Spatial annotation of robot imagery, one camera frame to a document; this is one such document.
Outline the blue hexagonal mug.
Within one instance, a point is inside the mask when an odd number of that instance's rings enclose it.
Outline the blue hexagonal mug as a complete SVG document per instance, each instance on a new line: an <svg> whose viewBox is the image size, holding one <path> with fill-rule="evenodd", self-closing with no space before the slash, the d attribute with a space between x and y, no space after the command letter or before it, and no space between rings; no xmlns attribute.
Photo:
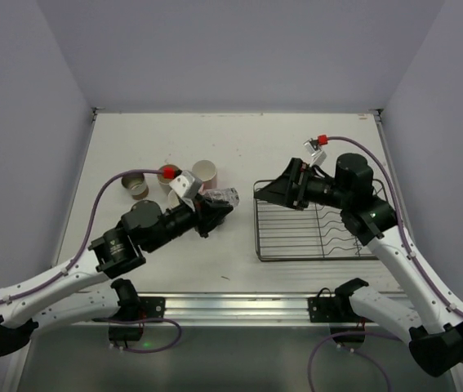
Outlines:
<svg viewBox="0 0 463 392"><path fill-rule="evenodd" d="M178 196L175 190L171 190L167 196L170 208L179 207L182 203L181 198Z"/></svg>

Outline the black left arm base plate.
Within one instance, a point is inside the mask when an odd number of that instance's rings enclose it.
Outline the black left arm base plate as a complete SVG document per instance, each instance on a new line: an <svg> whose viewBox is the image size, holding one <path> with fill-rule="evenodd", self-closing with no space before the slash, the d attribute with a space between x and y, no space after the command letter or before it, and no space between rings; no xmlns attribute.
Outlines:
<svg viewBox="0 0 463 392"><path fill-rule="evenodd" d="M166 298L161 296L138 296L120 301L119 310L109 318L116 321L162 319L166 309Z"/></svg>

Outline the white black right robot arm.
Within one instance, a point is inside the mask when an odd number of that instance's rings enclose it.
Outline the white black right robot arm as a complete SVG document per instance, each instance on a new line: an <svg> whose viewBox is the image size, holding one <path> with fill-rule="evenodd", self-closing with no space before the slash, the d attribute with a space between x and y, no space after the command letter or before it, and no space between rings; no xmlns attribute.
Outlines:
<svg viewBox="0 0 463 392"><path fill-rule="evenodd" d="M338 209L344 227L383 263L412 303L410 308L400 305L354 278L335 290L339 310L392 333L430 376L463 362L463 301L417 250L393 207L376 196L373 170L364 156L342 154L329 178L316 176L310 165L292 158L254 197L300 211L311 203Z"/></svg>

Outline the clear glass cup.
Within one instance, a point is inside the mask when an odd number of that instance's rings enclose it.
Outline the clear glass cup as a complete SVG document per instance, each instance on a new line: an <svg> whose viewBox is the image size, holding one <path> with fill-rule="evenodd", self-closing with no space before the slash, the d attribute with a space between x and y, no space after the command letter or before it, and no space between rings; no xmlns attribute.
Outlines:
<svg viewBox="0 0 463 392"><path fill-rule="evenodd" d="M203 191L203 195L226 202L232 207L237 207L240 202L238 191L235 188L206 189Z"/></svg>

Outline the pink hexagonal mug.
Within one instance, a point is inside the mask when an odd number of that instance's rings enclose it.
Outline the pink hexagonal mug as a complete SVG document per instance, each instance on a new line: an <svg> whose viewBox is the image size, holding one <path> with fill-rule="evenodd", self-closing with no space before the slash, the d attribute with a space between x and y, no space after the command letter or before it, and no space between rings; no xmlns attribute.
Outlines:
<svg viewBox="0 0 463 392"><path fill-rule="evenodd" d="M206 159L197 161L192 166L192 173L203 182L200 188L201 193L217 187L218 171L213 161Z"/></svg>

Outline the aluminium front rail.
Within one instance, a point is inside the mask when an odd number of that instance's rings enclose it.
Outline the aluminium front rail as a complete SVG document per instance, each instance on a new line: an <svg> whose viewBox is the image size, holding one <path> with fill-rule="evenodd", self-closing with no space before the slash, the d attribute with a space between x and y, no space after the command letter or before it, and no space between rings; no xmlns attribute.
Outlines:
<svg viewBox="0 0 463 392"><path fill-rule="evenodd" d="M141 293L139 296L166 298L163 319L182 326L304 326L311 324L307 298L314 293ZM354 326L368 323L313 323L315 325Z"/></svg>

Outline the beige tall cup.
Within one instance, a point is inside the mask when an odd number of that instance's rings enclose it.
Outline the beige tall cup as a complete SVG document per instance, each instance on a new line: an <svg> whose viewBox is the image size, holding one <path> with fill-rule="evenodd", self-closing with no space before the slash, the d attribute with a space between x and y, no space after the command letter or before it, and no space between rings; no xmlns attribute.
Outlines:
<svg viewBox="0 0 463 392"><path fill-rule="evenodd" d="M171 190L170 183L181 174L181 169L178 166L173 164L165 164L159 168L159 173L157 174L158 183L160 188L165 194L168 194Z"/></svg>

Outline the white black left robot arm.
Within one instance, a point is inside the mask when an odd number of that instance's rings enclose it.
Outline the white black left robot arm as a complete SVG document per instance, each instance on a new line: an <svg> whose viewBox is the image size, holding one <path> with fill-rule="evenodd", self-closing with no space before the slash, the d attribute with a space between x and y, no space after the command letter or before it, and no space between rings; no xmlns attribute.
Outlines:
<svg viewBox="0 0 463 392"><path fill-rule="evenodd" d="M136 203L116 226L84 243L70 261L27 281L0 288L0 357L25 347L43 332L90 320L137 323L145 315L131 281L122 278L154 252L195 230L206 238L233 211L231 203L197 195L161 210Z"/></svg>

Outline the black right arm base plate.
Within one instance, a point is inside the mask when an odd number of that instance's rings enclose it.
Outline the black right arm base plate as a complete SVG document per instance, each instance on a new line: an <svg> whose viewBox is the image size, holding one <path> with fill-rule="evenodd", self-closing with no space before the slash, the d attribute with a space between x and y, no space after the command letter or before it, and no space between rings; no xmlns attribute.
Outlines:
<svg viewBox="0 0 463 392"><path fill-rule="evenodd" d="M354 312L349 299L354 294L350 289L336 289L325 295L322 290L307 298L307 312L311 323L358 323L371 320Z"/></svg>

